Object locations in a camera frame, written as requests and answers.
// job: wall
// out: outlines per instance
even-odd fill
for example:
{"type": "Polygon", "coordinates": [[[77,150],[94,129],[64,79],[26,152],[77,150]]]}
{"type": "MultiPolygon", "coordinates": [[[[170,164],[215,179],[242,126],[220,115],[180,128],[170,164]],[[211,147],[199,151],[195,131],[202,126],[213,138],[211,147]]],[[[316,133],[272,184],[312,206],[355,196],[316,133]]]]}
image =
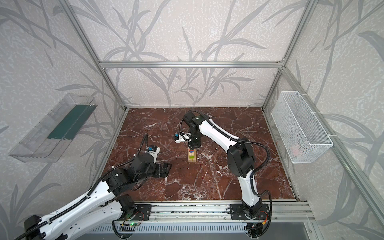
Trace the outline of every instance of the wall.
{"type": "MultiPolygon", "coordinates": [[[[384,2],[318,4],[288,62],[348,151],[384,196],[384,2]]],[[[308,200],[325,239],[384,239],[384,230],[332,150],[295,164],[270,116],[282,78],[266,108],[278,148],[301,200],[308,200]]]]}
{"type": "MultiPolygon", "coordinates": [[[[103,61],[278,61],[306,5],[306,0],[70,2],[103,61]]],[[[261,106],[273,72],[111,69],[109,76],[127,106],[261,106]]]]}
{"type": "Polygon", "coordinates": [[[0,238],[87,190],[123,109],[55,1],[0,3],[0,238]],[[98,105],[56,163],[24,163],[9,151],[67,94],[98,105]]]}

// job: red marble tabletop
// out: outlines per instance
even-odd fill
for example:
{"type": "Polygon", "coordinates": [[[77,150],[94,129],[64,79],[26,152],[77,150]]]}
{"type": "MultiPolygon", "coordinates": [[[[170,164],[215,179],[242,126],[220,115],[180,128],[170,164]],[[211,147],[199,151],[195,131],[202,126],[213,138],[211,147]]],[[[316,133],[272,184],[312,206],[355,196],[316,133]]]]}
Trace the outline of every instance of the red marble tabletop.
{"type": "MultiPolygon", "coordinates": [[[[131,108],[107,161],[104,172],[128,161],[137,152],[142,136],[148,144],[160,147],[157,162],[172,164],[167,178],[150,178],[137,191],[127,191],[134,201],[164,200],[240,200],[237,177],[227,166],[227,154],[208,137],[202,137],[197,162],[188,162],[187,143],[175,143],[173,134],[190,108],[131,108]]],[[[273,199],[295,198],[261,108],[195,108],[209,114],[216,124],[238,137],[267,145],[270,163],[256,173],[258,192],[268,189],[273,199]]],[[[183,130],[188,131],[184,123],[183,130]]],[[[253,146],[256,166],[265,159],[265,151],[253,146]]]]}

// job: gray floor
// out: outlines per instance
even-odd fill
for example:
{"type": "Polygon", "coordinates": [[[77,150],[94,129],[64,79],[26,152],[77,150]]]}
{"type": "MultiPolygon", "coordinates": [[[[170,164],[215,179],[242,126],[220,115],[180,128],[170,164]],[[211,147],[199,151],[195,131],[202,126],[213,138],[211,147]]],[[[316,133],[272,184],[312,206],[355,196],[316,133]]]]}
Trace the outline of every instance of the gray floor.
{"type": "MultiPolygon", "coordinates": [[[[119,239],[114,234],[84,234],[78,240],[106,240],[119,239]]],[[[152,233],[134,234],[129,240],[249,240],[245,233],[152,233]]],[[[259,239],[285,239],[285,240],[309,240],[304,224],[301,222],[277,222],[271,223],[268,231],[259,239]]]]}

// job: transparent plastic basket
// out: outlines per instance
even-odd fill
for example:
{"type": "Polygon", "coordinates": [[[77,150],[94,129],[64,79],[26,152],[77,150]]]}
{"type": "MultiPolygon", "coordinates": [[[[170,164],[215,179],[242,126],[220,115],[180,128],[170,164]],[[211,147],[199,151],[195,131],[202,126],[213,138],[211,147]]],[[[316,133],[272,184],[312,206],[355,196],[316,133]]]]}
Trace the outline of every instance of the transparent plastic basket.
{"type": "Polygon", "coordinates": [[[73,139],[48,138],[52,131],[76,106],[86,105],[69,131],[82,116],[90,115],[94,111],[93,97],[75,96],[67,94],[10,152],[9,155],[22,162],[57,162],[73,139]]]}
{"type": "Polygon", "coordinates": [[[333,146],[299,92],[281,92],[271,115],[293,163],[313,162],[333,146]]]}

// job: black mounting plate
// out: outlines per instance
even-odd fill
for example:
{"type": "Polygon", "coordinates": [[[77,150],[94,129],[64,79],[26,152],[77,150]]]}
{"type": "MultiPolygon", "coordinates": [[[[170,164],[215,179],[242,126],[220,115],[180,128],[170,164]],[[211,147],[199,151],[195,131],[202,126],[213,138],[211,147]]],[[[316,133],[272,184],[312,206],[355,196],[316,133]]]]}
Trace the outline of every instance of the black mounting plate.
{"type": "Polygon", "coordinates": [[[137,213],[132,220],[148,221],[149,215],[151,214],[152,205],[151,204],[136,204],[136,207],[137,207],[137,213]]]}
{"type": "MultiPolygon", "coordinates": [[[[249,218],[245,216],[243,204],[230,204],[229,208],[230,208],[232,220],[249,220],[249,218]]],[[[260,211],[269,213],[268,204],[262,204],[260,211]]],[[[259,216],[257,216],[254,220],[265,220],[265,219],[266,219],[266,214],[263,212],[260,212],[259,216]]]]}

